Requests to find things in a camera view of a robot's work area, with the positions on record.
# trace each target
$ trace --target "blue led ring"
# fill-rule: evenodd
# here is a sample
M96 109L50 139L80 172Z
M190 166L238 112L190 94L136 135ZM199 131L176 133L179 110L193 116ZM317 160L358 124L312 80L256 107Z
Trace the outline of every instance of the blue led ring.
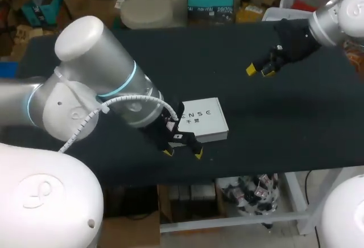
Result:
M98 96L100 96L100 97L108 97L108 96L112 96L112 95L120 92L123 88L125 88L130 83L130 81L133 79L136 71L137 71L137 63L134 61L134 69L133 69L133 72L128 77L128 79L124 82L123 85L121 85L119 88L117 88L116 90L114 90L114 91L112 91L110 93L99 94Z

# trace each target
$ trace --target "white box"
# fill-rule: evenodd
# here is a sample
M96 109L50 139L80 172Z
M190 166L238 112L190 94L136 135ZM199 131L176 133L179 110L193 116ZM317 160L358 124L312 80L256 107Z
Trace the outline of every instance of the white box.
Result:
M194 133L201 143L228 138L228 124L217 97L186 101L183 104L185 109L179 123L179 131ZM183 145L171 143L171 146Z

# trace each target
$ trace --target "floor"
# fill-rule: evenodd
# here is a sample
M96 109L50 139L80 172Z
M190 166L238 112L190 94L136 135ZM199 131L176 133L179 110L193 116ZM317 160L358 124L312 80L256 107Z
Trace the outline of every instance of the floor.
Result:
M328 0L302 0L308 4L319 6ZM174 26L184 26L186 19L187 0L173 0ZM364 167L357 168L357 174L364 173ZM307 172L297 174L302 190L304 189L304 179ZM318 192L318 187L327 174L326 170L314 171L308 179L308 196L313 197ZM282 211L289 211L290 205L287 196L282 196L280 202ZM321 247L325 243L321 236ZM271 230L267 230L262 225L243 225L230 228L220 228L213 233L196 234L163 234L162 248L317 248L316 235L298 235L295 222L277 222Z
M356 175L364 174L364 167L357 167ZM328 173L328 170L313 171L307 181L308 197L312 198L318 192L319 185ZM298 172L302 191L307 171ZM288 196L282 190L279 204L280 211L291 211ZM321 248L326 248L318 226ZM196 234L163 234L161 248L318 248L315 233L299 235L294 221L276 222L271 230L260 224L232 226L220 228L212 233Z

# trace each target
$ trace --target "yellow fingertip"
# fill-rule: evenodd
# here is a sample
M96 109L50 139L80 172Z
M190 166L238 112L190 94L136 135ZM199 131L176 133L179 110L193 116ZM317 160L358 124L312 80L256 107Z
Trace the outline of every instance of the yellow fingertip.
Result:
M257 70L255 69L253 63L251 63L248 68L246 68L246 73L248 74L248 76L252 76L256 72L257 72Z

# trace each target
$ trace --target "table leg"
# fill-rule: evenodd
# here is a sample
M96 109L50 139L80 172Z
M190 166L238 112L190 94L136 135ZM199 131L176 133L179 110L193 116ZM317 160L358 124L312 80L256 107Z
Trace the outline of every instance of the table leg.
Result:
M307 213L309 214L308 218L298 220L297 222L297 228L300 235L306 235L314 231L315 226L317 226L321 220L322 210L331 191L343 181L349 179L355 171L355 167L337 168L329 171L320 185L317 196L310 200L310 204L307 207Z

